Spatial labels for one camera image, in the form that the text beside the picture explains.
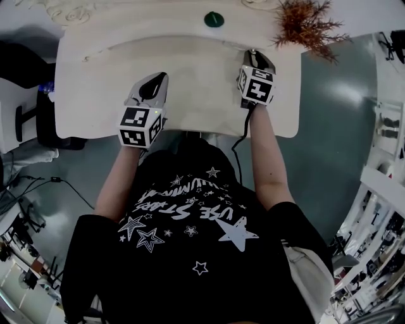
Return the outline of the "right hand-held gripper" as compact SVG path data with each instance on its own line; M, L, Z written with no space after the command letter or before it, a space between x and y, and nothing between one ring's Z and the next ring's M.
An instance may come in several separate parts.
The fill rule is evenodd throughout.
M275 90L275 65L261 52L244 52L243 65L237 79L237 88L241 94L240 107L247 109L250 103L269 105Z

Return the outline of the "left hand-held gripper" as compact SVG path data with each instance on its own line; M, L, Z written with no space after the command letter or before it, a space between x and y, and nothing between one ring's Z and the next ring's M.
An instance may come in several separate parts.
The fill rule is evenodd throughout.
M121 145L149 149L165 124L168 74L153 73L132 87L118 119Z

